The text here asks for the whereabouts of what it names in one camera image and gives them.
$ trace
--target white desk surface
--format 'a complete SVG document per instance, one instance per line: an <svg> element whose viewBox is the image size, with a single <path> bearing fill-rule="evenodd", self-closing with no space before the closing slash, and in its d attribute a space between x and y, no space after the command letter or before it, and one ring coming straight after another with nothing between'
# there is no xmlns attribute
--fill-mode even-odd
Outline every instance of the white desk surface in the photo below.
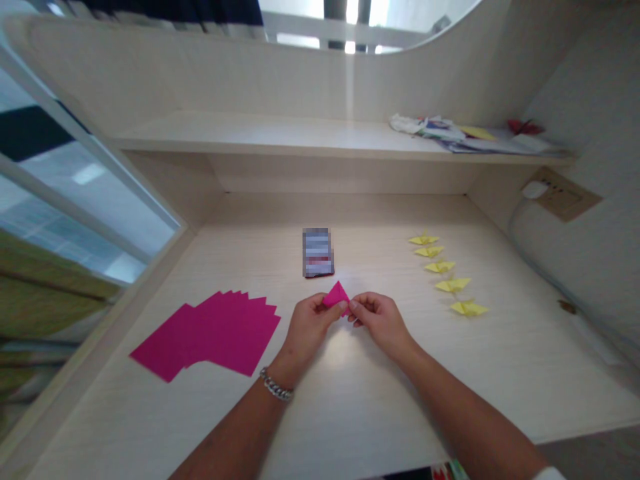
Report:
<svg viewBox="0 0 640 480"><path fill-rule="evenodd" d="M433 140L396 132L384 122L205 111L176 111L112 140L121 149L150 151L516 165L572 165L575 161L535 155L454 155Z"/></svg>
<svg viewBox="0 0 640 480"><path fill-rule="evenodd" d="M302 278L303 227L330 227L334 277ZM465 294L491 311L449 309L407 238L442 238ZM182 303L218 290L266 295L282 316L260 365L281 346L296 301L340 280L350 295L395 298L416 340L535 442L640 423L640 399L573 330L558 294L467 198L226 195L30 475L31 480L164 479L252 379L210 363L160 381L128 354ZM444 460L426 412L364 329L334 325L300 384L263 479L356 479Z"/></svg>

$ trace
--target cable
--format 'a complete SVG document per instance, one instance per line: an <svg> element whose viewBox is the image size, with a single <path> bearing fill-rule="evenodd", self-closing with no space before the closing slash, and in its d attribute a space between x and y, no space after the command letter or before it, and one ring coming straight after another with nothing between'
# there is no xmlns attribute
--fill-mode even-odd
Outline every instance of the cable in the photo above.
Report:
<svg viewBox="0 0 640 480"><path fill-rule="evenodd" d="M531 267L531 269L536 272L538 275L540 275L542 278L544 278L544 280L546 280L547 282L549 282L550 284L552 284L552 286L554 286L557 290L560 291L560 293L562 295L564 295L564 297L566 299L568 299L572 304L574 304L574 306L576 306L576 308L578 308L578 310L580 310L584 317L589 320L589 322L596 326L596 328L607 332L608 334L610 334L613 337L616 337L618 340L620 340L620 342L634 348L635 350L638 350L638 352L640 353L640 344L636 343L634 340L631 340L628 337L625 337L624 335L622 335L621 333L619 333L617 330L615 330L614 328L604 324L604 322L601 322L600 320L598 320L596 318L596 316L594 314L592 314L590 308L588 308L584 303L582 303L582 301L580 301L580 299L578 299L578 297L576 297L568 288L566 288L566 286L564 286L564 284L562 284L562 282L560 282L558 279L556 279L552 274L550 274L549 272L545 271L542 267L540 267L535 260L533 260L522 248L522 246L520 246L520 244L518 243L518 240L515 236L515 232L513 229L513 225L515 223L516 218L520 215L520 212L524 209L525 205L527 204L529 200L526 198L522 198L522 200L520 200L520 203L518 203L518 205L516 206L516 208L513 210L513 213L511 214L511 217L509 218L509 223L507 224L507 236L509 238L509 240L511 241L511 243L513 244L513 246L515 247L515 250L518 252L518 254L522 257L522 260L525 261L525 263ZM621 352L625 358L629 359L629 357L624 354L624 352Z"/></svg>

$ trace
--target sleeve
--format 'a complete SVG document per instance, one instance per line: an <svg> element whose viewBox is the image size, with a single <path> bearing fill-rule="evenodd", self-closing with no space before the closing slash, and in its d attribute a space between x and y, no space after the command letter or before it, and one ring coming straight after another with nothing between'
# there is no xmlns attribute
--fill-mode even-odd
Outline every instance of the sleeve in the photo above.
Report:
<svg viewBox="0 0 640 480"><path fill-rule="evenodd" d="M558 470L547 467L538 473L533 480L566 480Z"/></svg>

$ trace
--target magenta paper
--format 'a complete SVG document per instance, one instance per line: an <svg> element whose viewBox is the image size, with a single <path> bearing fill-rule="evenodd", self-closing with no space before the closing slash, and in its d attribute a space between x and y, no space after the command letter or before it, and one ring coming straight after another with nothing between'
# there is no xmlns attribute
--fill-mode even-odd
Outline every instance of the magenta paper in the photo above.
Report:
<svg viewBox="0 0 640 480"><path fill-rule="evenodd" d="M266 297L217 292L196 307L183 305L131 357L166 382L202 361L250 377L280 321L275 310Z"/></svg>
<svg viewBox="0 0 640 480"><path fill-rule="evenodd" d="M153 332L130 357L170 382L185 367L184 349L179 346L183 326L193 316L193 307L182 305L160 327Z"/></svg>
<svg viewBox="0 0 640 480"><path fill-rule="evenodd" d="M337 281L331 291L322 300L322 303L331 308L336 303L339 303L342 300L346 301L348 304L349 296L347 295L347 292L345 292L344 288L342 288L342 284ZM345 315L349 315L350 313L351 312L349 311L349 309L347 309L341 316L344 317Z"/></svg>

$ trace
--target hand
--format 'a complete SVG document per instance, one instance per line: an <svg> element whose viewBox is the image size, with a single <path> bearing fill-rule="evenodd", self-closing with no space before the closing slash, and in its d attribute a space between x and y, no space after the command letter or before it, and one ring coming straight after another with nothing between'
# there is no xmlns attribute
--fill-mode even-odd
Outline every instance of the hand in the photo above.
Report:
<svg viewBox="0 0 640 480"><path fill-rule="evenodd" d="M291 316L289 331L282 348L267 372L283 388L292 389L309 368L329 326L347 309L342 301L330 309L322 303L326 293L300 300Z"/></svg>
<svg viewBox="0 0 640 480"><path fill-rule="evenodd" d="M376 345L392 360L417 345L393 299L379 293L361 293L351 299L349 310L353 326L366 326Z"/></svg>

